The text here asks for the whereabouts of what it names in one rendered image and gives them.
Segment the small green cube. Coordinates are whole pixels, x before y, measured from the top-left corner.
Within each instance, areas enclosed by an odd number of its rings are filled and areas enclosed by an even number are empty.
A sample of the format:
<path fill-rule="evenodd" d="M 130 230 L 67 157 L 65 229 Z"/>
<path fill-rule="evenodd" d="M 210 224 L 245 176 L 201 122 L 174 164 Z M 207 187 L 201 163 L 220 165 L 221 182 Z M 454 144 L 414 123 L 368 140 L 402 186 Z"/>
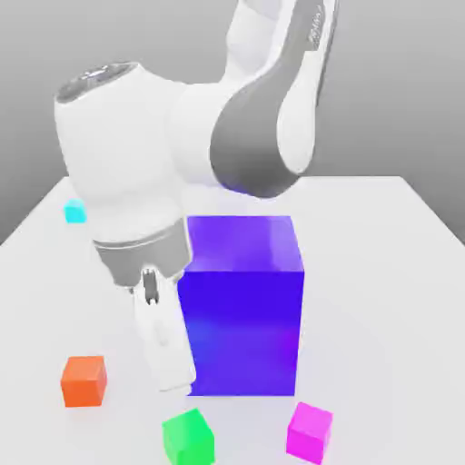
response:
<path fill-rule="evenodd" d="M 171 465 L 214 464 L 214 435 L 198 409 L 164 421 L 162 431 L 164 451 Z"/>

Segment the large blue box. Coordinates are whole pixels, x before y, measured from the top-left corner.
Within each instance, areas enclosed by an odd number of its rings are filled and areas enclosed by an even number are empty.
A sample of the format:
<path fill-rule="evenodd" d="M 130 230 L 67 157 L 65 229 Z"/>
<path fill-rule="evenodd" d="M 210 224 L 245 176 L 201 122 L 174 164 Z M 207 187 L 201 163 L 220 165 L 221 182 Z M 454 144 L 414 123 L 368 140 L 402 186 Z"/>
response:
<path fill-rule="evenodd" d="M 191 216 L 178 283 L 196 397 L 292 396 L 304 267 L 288 216 Z"/>

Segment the small orange cube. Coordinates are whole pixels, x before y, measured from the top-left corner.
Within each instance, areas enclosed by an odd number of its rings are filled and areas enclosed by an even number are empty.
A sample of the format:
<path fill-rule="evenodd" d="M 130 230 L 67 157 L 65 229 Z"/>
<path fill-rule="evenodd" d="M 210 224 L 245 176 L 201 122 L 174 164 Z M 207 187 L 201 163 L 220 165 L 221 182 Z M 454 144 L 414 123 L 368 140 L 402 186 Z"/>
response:
<path fill-rule="evenodd" d="M 103 356 L 68 358 L 61 378 L 66 408 L 101 406 L 106 385 L 107 373 Z"/>

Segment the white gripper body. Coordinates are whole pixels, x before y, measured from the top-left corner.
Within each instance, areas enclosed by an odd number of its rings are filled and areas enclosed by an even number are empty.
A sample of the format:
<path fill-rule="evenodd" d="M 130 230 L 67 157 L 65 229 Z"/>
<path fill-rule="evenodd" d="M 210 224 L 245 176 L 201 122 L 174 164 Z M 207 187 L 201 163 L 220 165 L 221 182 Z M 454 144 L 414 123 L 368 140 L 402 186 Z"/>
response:
<path fill-rule="evenodd" d="M 196 371 L 177 284 L 143 277 L 134 288 L 134 318 L 158 389 L 191 386 Z"/>

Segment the small magenta cube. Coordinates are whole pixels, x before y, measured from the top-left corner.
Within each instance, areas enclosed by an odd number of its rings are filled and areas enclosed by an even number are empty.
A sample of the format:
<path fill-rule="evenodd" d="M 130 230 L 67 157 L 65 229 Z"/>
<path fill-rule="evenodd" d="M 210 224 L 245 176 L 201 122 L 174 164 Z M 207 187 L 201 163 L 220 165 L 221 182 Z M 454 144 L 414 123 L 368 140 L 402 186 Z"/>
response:
<path fill-rule="evenodd" d="M 299 401 L 287 428 L 286 452 L 314 465 L 322 465 L 332 421 L 332 412 Z"/>

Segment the small cyan cube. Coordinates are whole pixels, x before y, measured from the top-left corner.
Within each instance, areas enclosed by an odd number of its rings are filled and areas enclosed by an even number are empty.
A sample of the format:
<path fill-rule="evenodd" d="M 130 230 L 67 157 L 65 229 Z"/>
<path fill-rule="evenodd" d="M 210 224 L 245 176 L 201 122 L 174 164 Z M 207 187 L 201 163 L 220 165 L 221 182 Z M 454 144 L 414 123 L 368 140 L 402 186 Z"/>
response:
<path fill-rule="evenodd" d="M 70 199 L 64 205 L 64 218 L 67 223 L 85 223 L 87 213 L 80 199 Z"/>

